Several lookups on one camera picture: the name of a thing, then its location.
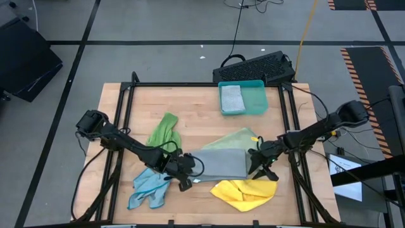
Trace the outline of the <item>large black hazard-striped mat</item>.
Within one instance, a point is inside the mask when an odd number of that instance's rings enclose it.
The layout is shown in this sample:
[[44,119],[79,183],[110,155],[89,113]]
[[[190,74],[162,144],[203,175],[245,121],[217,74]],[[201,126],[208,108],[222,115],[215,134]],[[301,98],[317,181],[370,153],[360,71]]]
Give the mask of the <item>large black hazard-striped mat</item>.
[[402,144],[389,101],[389,87],[402,84],[383,47],[343,47],[340,53],[384,157],[402,154]]

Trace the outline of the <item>grey microfiber towel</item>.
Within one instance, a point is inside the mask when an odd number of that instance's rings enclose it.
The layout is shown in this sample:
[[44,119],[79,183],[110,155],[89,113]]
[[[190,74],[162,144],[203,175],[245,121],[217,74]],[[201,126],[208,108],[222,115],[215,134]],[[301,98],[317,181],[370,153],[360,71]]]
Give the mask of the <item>grey microfiber towel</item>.
[[194,183],[247,179],[246,152],[243,149],[202,149],[191,155],[195,167],[189,179]]

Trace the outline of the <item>light grey waffle towel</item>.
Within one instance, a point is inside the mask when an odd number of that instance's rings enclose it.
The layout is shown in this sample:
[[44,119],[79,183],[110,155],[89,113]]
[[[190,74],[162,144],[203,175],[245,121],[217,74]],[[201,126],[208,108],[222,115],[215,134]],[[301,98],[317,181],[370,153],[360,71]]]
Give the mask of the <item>light grey waffle towel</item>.
[[221,110],[224,113],[241,113],[246,110],[239,85],[221,87]]

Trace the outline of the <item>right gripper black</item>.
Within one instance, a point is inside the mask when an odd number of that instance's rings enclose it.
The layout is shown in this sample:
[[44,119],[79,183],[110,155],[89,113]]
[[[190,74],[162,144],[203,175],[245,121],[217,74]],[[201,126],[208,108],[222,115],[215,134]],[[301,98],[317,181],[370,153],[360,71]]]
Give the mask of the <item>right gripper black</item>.
[[270,167],[283,152],[284,148],[278,141],[262,142],[257,149],[249,150],[247,173],[252,174],[252,179],[267,176],[271,181],[278,181],[277,174],[272,172]]

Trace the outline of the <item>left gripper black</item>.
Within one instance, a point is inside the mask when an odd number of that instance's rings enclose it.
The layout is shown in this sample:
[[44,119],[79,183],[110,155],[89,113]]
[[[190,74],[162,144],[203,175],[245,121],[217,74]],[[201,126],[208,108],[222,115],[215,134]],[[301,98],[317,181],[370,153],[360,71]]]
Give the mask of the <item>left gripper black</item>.
[[180,156],[168,155],[163,159],[159,172],[170,176],[172,179],[177,179],[179,190],[184,192],[192,187],[189,177],[192,175],[192,169],[195,165],[194,158],[189,153]]

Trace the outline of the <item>yellow microfiber towel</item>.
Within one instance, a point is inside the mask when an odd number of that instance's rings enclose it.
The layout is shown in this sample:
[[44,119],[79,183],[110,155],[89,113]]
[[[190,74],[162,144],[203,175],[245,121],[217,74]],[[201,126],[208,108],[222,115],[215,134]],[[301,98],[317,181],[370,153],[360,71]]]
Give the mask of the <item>yellow microfiber towel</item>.
[[271,200],[277,190],[272,180],[222,180],[210,193],[240,212],[248,212]]

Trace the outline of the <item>black stand beam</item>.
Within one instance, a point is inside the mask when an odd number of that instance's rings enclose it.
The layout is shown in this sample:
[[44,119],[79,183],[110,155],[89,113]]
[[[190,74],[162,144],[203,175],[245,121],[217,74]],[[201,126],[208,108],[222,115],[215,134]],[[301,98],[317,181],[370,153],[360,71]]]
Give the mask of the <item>black stand beam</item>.
[[377,177],[384,177],[394,173],[405,174],[405,155],[398,155],[386,160],[333,174],[331,175],[331,180],[333,187],[335,187]]

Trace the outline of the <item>narrow black hazard-striped mat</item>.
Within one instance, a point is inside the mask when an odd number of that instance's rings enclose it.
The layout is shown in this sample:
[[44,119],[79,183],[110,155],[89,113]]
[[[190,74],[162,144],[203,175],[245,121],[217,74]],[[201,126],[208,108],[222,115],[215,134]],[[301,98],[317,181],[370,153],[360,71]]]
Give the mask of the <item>narrow black hazard-striped mat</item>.
[[331,10],[405,11],[405,0],[327,0]]

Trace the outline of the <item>light blue microfiber towel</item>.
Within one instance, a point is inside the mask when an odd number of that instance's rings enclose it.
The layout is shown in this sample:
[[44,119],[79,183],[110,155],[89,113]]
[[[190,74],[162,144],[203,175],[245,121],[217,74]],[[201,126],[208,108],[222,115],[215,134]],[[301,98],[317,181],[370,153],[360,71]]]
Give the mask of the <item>light blue microfiber towel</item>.
[[140,207],[145,199],[148,199],[151,209],[162,207],[171,183],[171,179],[168,178],[166,174],[159,174],[146,168],[133,180],[135,192],[129,197],[127,209]]

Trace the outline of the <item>white printed sign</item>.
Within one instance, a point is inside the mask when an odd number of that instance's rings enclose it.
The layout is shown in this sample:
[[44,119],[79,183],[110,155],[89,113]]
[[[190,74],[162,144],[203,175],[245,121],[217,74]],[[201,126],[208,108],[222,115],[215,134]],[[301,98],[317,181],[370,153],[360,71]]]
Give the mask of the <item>white printed sign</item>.
[[[339,174],[345,172],[346,170],[351,170],[354,168],[361,167],[361,164],[346,160],[336,155],[329,156],[329,171],[330,175]],[[363,188],[362,183],[354,182],[351,184],[345,184],[342,186],[337,186],[333,188],[334,193],[349,198],[356,201],[363,200]]]

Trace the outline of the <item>large black case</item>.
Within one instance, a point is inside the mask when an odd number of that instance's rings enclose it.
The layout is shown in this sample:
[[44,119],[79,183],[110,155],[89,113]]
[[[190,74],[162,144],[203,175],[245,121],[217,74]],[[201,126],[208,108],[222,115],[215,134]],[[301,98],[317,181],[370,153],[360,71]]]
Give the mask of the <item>large black case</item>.
[[0,26],[0,91],[32,102],[62,66],[50,44],[22,20]]

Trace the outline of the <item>bright green microfiber towel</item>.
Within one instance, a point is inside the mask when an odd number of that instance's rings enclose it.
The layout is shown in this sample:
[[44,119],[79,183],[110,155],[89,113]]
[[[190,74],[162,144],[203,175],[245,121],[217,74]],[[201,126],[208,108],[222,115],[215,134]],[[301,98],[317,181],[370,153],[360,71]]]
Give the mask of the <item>bright green microfiber towel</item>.
[[174,131],[178,117],[166,112],[158,126],[146,141],[147,146],[161,146],[162,149],[171,153],[182,147],[180,134]]

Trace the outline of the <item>teal plastic bin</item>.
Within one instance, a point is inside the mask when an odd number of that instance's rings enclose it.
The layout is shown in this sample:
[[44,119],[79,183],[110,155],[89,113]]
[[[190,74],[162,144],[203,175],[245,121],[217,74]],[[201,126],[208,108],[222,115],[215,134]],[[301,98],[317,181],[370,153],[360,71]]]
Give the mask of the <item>teal plastic bin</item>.
[[[224,113],[221,110],[221,87],[240,86],[246,110],[241,113]],[[222,115],[261,115],[268,109],[265,85],[262,80],[229,81],[218,83]]]

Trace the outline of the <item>black perforated computer case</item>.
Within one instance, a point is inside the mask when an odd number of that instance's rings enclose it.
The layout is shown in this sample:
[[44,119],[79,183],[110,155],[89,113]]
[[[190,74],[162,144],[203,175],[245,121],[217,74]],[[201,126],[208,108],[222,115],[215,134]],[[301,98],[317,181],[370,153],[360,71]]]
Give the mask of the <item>black perforated computer case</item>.
[[228,56],[213,70],[213,82],[262,80],[265,84],[289,82],[295,75],[292,62],[281,51],[245,59],[241,54]]

